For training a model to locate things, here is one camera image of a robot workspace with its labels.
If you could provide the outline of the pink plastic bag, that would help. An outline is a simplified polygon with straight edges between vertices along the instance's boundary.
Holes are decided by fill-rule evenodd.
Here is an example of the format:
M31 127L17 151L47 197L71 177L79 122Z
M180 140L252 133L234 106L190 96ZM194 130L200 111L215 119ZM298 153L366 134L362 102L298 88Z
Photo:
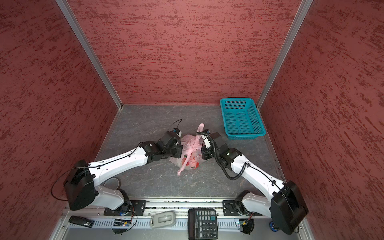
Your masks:
M203 138L201 135L185 135L181 138L183 145L182 156L179 159L170 158L170 162L179 167L177 175L180 176L185 170L194 170L205 160L202 158L201 148Z

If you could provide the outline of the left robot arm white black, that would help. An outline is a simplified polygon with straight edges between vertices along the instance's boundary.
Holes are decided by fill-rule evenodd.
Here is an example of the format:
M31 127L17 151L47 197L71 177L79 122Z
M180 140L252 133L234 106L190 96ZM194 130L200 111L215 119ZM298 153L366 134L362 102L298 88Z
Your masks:
M118 156L99 162L75 163L64 181L64 189L72 211L88 206L104 207L120 214L127 214L131 201L123 190L102 186L107 180L130 169L167 158L180 158L183 151L181 131L167 131L157 142L140 142L137 147Z

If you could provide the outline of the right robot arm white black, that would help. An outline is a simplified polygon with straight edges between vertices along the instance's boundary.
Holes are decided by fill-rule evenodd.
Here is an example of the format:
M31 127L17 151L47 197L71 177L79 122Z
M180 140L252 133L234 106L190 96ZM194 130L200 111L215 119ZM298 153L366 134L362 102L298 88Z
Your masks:
M203 156L213 158L229 180L244 178L262 193L258 196L244 191L239 195L239 213L245 210L270 217L273 231L282 231L287 235L299 231L309 209L297 184L284 182L266 173L239 150L229 148L219 133L197 134L203 138Z

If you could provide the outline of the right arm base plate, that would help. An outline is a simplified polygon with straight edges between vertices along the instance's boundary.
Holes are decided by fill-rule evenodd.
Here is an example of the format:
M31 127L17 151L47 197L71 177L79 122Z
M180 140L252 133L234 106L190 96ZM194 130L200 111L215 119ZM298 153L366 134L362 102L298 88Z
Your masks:
M223 213L224 216L238 216L238 217L250 217L251 215L256 217L262 217L263 215L256 212L249 212L241 201L236 200L223 200Z

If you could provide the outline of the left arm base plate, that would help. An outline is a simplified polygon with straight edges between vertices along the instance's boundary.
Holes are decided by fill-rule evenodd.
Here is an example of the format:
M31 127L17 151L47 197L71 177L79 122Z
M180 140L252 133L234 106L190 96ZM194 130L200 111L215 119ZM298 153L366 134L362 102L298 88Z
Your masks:
M142 216L146 208L147 201L145 200L130 200L124 202L116 210L105 208L104 216Z

